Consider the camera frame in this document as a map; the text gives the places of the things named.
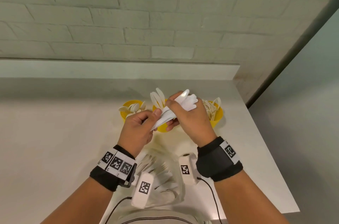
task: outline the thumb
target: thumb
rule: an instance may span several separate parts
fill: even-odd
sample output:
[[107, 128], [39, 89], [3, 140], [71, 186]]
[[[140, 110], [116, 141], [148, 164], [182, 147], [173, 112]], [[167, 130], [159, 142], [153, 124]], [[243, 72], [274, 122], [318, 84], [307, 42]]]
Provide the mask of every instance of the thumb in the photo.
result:
[[178, 119], [184, 117], [184, 115], [187, 113], [187, 111], [173, 99], [167, 99], [166, 106], [168, 106], [168, 108], [174, 112]]
[[145, 127], [145, 129], [147, 129], [148, 132], [151, 130], [151, 128], [154, 126], [157, 120], [160, 119], [161, 114], [162, 114], [161, 109], [159, 108], [155, 109], [154, 112], [142, 124]]

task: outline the cable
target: cable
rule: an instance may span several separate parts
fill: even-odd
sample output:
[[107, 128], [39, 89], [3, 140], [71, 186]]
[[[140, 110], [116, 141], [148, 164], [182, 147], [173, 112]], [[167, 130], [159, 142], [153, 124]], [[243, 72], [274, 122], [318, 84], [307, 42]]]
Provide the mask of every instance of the cable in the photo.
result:
[[125, 198], [121, 199], [121, 200], [119, 201], [119, 203], [117, 203], [116, 206], [114, 206], [114, 208], [113, 208], [113, 210], [111, 211], [111, 213], [109, 214], [109, 216], [108, 216], [108, 218], [107, 218], [105, 224], [107, 224], [107, 222], [108, 222], [109, 218], [111, 217], [111, 215], [112, 215], [113, 211], [115, 210], [115, 208], [116, 208], [122, 201], [124, 201], [124, 200], [126, 200], [126, 199], [131, 200], [132, 197], [128, 196], [128, 197], [125, 197]]
[[212, 190], [210, 184], [207, 183], [207, 181], [204, 180], [204, 179], [202, 179], [202, 178], [197, 177], [197, 179], [202, 180], [203, 182], [205, 182], [205, 183], [209, 186], [209, 188], [210, 188], [210, 190], [211, 190], [211, 192], [212, 192], [212, 196], [213, 196], [213, 199], [214, 199], [214, 202], [215, 202], [215, 206], [217, 207], [217, 213], [218, 213], [219, 221], [220, 221], [220, 223], [222, 224], [221, 219], [220, 219], [220, 214], [219, 214], [219, 209], [218, 209], [217, 200], [215, 200], [215, 196], [214, 196], [214, 193], [213, 193], [213, 190]]

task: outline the yellow container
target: yellow container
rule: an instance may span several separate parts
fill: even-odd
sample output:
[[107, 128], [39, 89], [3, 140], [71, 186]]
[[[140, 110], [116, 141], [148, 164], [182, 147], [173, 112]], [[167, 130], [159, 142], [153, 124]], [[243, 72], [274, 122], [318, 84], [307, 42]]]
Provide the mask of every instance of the yellow container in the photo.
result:
[[168, 132], [168, 131], [166, 130], [167, 127], [168, 127], [167, 124], [164, 123], [164, 124], [162, 124], [162, 125], [160, 125], [160, 126], [158, 127], [158, 131], [159, 131], [159, 132], [162, 132], [162, 133]]
[[222, 110], [222, 108], [220, 107], [214, 117], [214, 121], [210, 121], [212, 128], [215, 127], [215, 125], [217, 125], [217, 123], [221, 120], [222, 116], [224, 115], [224, 112]]
[[[142, 102], [139, 101], [139, 100], [130, 100], [130, 101], [125, 102], [122, 106], [129, 107], [131, 104], [136, 104], [136, 103], [139, 103], [139, 106], [142, 105]], [[124, 123], [125, 123], [127, 114], [128, 114], [128, 113], [126, 113], [126, 112], [124, 112], [124, 111], [121, 111], [121, 112], [120, 112], [121, 118], [124, 120]]]

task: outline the qr-like marker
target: qr-like marker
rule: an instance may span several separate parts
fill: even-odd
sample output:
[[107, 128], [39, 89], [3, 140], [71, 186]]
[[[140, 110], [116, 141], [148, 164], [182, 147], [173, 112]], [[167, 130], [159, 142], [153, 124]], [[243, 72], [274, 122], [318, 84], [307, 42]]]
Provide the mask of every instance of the qr-like marker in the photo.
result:
[[148, 194], [149, 189], [150, 189], [150, 183], [142, 181], [141, 186], [139, 188], [139, 192]]
[[188, 174], [189, 175], [189, 167], [188, 167], [188, 165], [180, 165], [180, 166], [181, 166], [182, 174]]
[[107, 152], [105, 154], [105, 156], [101, 159], [104, 163], [108, 163], [109, 160], [113, 157], [113, 154], [111, 154], [110, 152]]
[[231, 157], [231, 158], [233, 158], [233, 156], [235, 155], [235, 151], [233, 150], [233, 148], [230, 145], [228, 145], [225, 148], [225, 151], [229, 155], [229, 157]]
[[124, 164], [122, 165], [122, 167], [121, 167], [121, 170], [120, 170], [120, 172], [121, 173], [124, 173], [124, 174], [126, 174], [126, 175], [128, 175], [129, 174], [129, 170], [132, 168], [132, 165], [130, 165], [129, 163], [127, 163], [127, 162], [124, 162]]
[[110, 166], [115, 168], [116, 170], [118, 170], [122, 164], [123, 160], [121, 160], [120, 158], [118, 157], [114, 157]]

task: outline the hand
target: hand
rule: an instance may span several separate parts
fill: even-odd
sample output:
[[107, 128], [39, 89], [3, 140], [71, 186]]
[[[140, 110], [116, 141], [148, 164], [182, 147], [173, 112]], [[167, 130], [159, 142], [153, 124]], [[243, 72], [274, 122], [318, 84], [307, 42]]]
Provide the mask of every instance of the hand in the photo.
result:
[[118, 145], [137, 157], [143, 147], [152, 140], [153, 130], [151, 128], [160, 116], [160, 109], [155, 109], [154, 112], [145, 110], [128, 116], [121, 130]]
[[197, 108], [191, 111], [185, 111], [179, 103], [174, 101], [181, 93], [182, 91], [172, 95], [166, 102], [166, 106], [177, 116], [176, 119], [167, 122], [168, 127], [166, 130], [170, 131], [180, 124], [185, 133], [199, 147], [207, 145], [213, 141], [217, 135], [212, 128], [204, 104], [202, 100], [198, 98], [198, 102], [196, 103]]

